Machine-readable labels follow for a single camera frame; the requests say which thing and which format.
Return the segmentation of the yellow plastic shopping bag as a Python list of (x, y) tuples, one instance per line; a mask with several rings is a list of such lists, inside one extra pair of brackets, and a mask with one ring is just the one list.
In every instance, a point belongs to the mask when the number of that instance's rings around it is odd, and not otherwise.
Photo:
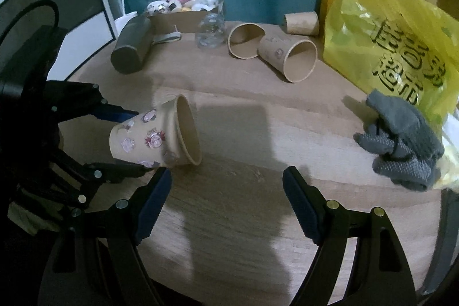
[(411, 103), (434, 129), (458, 103), (458, 21), (423, 0), (334, 0), (324, 62), (365, 93)]

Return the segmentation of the grey knitted glove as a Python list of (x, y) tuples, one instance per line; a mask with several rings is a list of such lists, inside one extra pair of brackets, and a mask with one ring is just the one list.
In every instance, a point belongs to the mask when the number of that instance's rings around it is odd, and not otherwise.
[(402, 98), (377, 89), (368, 94), (366, 105), (377, 112), (377, 119), (354, 134), (354, 140), (377, 156), (373, 170), (408, 190), (429, 190), (440, 176), (436, 163), (444, 146), (424, 115)]

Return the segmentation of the grey metal thermos bottle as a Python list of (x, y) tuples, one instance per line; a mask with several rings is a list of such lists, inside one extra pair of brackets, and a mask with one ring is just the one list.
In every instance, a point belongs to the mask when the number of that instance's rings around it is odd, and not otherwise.
[(117, 72), (130, 75), (142, 70), (152, 46), (176, 42), (180, 39), (181, 33), (177, 27), (174, 27), (171, 33), (157, 34), (152, 20), (146, 15), (138, 15), (120, 32), (110, 55), (110, 62)]

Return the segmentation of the plain back paper cup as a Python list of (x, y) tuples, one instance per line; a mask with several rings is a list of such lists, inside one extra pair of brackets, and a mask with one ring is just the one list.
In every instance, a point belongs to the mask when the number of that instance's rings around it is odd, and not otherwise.
[(285, 29), (289, 34), (317, 36), (320, 22), (316, 12), (297, 12), (284, 15)]

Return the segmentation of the front lying paper cup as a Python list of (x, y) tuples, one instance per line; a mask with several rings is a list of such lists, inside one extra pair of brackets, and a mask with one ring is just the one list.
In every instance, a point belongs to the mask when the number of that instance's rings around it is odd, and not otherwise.
[(261, 38), (258, 54), (291, 83), (307, 79), (317, 63), (317, 46), (307, 38), (269, 34)]

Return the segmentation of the open-mouth lying paper cup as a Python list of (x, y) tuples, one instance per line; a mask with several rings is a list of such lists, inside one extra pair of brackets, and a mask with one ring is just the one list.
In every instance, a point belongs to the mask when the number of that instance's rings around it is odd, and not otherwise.
[(229, 54), (241, 60), (250, 60), (258, 56), (258, 46), (266, 32), (263, 27), (253, 22), (240, 22), (229, 32), (227, 46)]

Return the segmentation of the patterned paper cup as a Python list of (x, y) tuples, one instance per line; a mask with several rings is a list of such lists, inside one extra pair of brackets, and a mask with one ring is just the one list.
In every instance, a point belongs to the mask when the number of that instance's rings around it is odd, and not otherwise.
[(114, 126), (109, 146), (113, 158), (147, 169), (200, 165), (202, 159), (199, 133), (183, 95)]

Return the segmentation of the cardboard box of toys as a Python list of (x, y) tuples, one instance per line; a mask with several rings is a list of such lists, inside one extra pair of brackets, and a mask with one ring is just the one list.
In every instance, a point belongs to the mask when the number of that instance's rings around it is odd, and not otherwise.
[(180, 33), (195, 33), (199, 23), (211, 13), (225, 12), (225, 2), (217, 5), (211, 11), (186, 11), (170, 14), (149, 15), (153, 31), (157, 34), (171, 33), (177, 30)]

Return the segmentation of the clear patterned glass cup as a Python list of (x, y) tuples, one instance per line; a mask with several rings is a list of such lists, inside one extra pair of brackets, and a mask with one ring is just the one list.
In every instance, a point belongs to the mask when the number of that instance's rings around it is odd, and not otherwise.
[(195, 42), (199, 48), (213, 49), (226, 41), (225, 20), (219, 13), (210, 12), (201, 22), (195, 33)]

